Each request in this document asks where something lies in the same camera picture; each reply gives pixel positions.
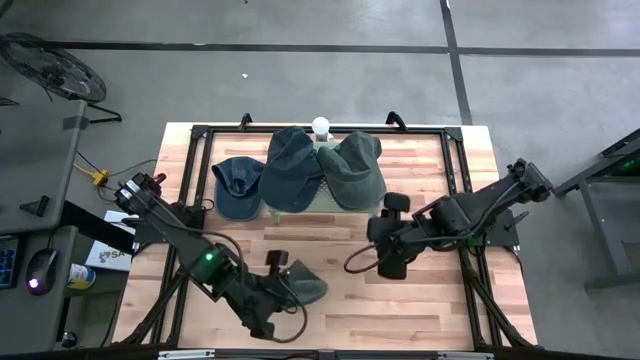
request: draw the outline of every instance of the concrete floor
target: concrete floor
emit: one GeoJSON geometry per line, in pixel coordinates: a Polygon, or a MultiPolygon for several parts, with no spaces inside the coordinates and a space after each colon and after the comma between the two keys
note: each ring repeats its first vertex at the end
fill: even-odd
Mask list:
{"type": "MultiPolygon", "coordinates": [[[[460,46],[637,48],[630,0],[450,0],[460,46]]],[[[437,0],[21,0],[0,32],[51,40],[194,43],[446,45],[437,0]]],[[[72,51],[105,80],[104,106],[122,124],[90,127],[80,149],[121,169],[156,156],[168,121],[460,124],[448,55],[72,51]]],[[[640,125],[637,58],[462,56],[474,124],[490,128],[498,165],[535,162],[556,185],[640,125]]],[[[48,98],[0,67],[0,97],[48,98]]],[[[69,197],[97,215],[112,206],[74,174],[69,197]]],[[[520,206],[525,282],[539,343],[640,357],[640,287],[585,293],[608,271],[581,198],[520,206]]],[[[75,312],[83,346],[102,340],[115,297],[75,312]]]]}

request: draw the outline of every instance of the computer mouse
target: computer mouse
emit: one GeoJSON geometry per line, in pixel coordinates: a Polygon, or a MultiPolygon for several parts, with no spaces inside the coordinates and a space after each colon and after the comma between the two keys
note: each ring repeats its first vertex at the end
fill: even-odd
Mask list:
{"type": "Polygon", "coordinates": [[[27,265],[27,290],[31,295],[44,295],[53,288],[56,279],[58,252],[53,249],[38,250],[27,265]]]}

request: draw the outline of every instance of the cap brim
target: cap brim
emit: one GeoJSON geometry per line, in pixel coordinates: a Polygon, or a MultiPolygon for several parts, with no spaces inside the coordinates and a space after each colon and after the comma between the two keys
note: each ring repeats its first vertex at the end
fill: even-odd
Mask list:
{"type": "Polygon", "coordinates": [[[254,186],[250,194],[243,197],[235,197],[227,192],[224,186],[216,185],[214,194],[216,211],[227,220],[249,221],[258,217],[262,197],[258,193],[258,187],[254,186]]]}
{"type": "Polygon", "coordinates": [[[307,179],[304,183],[302,181],[283,183],[269,176],[263,176],[260,179],[260,193],[264,202],[270,207],[288,213],[299,213],[309,207],[318,192],[321,180],[322,177],[314,177],[307,179]],[[282,196],[284,191],[282,189],[287,189],[287,194],[296,195],[284,199],[282,196]]]}
{"type": "Polygon", "coordinates": [[[377,206],[387,192],[387,185],[380,170],[374,170],[360,181],[346,184],[330,174],[327,174],[326,178],[333,199],[346,210],[363,210],[377,206]]]}

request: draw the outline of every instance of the white paper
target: white paper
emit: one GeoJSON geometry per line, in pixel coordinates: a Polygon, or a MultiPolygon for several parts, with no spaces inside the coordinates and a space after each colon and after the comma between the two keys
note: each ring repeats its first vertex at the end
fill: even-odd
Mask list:
{"type": "MultiPolygon", "coordinates": [[[[122,219],[128,217],[137,217],[135,215],[129,215],[127,213],[119,211],[107,210],[107,214],[104,216],[104,220],[108,222],[122,221],[122,219]]],[[[122,230],[135,234],[135,229],[124,226],[124,224],[113,224],[121,228],[122,230]]],[[[134,249],[138,248],[138,244],[134,243],[134,249]]],[[[120,250],[116,250],[110,246],[107,246],[100,241],[93,242],[93,247],[87,256],[85,265],[103,269],[129,271],[131,270],[131,255],[125,254],[120,250]]]]}

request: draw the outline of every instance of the butcher block tabletop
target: butcher block tabletop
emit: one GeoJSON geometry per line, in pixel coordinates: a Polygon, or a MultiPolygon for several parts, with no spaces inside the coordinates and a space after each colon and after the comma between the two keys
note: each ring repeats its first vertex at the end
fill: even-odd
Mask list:
{"type": "MultiPolygon", "coordinates": [[[[177,201],[184,171],[190,130],[194,123],[168,123],[155,173],[165,173],[162,197],[177,201]]],[[[467,162],[474,190],[496,181],[498,169],[489,130],[485,126],[462,126],[467,162]]],[[[405,193],[415,211],[447,194],[440,139],[436,135],[379,135],[382,156],[378,159],[387,190],[405,193]]],[[[344,138],[337,135],[336,141],[344,138]]],[[[271,134],[227,133],[215,135],[208,166],[205,198],[213,199],[215,177],[210,168],[227,158],[251,156],[267,160],[271,134]]],[[[198,168],[203,151],[200,141],[189,201],[193,201],[198,168]]],[[[459,162],[451,145],[454,170],[459,179],[459,162]]],[[[305,333],[289,344],[254,339],[242,327],[224,300],[218,303],[189,284],[186,298],[181,348],[265,348],[265,349],[357,349],[357,350],[471,350],[473,348],[465,303],[460,262],[456,252],[427,249],[409,266],[407,279],[391,281],[375,269],[350,275],[342,265],[348,255],[367,245],[366,214],[283,214],[274,224],[267,208],[250,222],[230,222],[215,211],[206,215],[205,230],[215,230],[236,239],[252,272],[266,274],[269,250],[289,252],[289,264],[301,260],[329,285],[328,293],[307,306],[309,324],[305,333]]],[[[136,256],[123,295],[113,340],[129,335],[143,319],[158,296],[168,245],[156,244],[136,256]]],[[[524,282],[518,263],[502,248],[486,251],[494,297],[513,325],[530,342],[535,332],[524,282]]],[[[350,264],[363,267],[375,261],[375,253],[365,253],[350,264]]],[[[169,303],[163,340],[169,332],[174,299],[169,303]]],[[[485,339],[489,341],[484,306],[478,306],[485,339]]],[[[274,314],[276,336],[295,334],[302,313],[274,314]]]]}

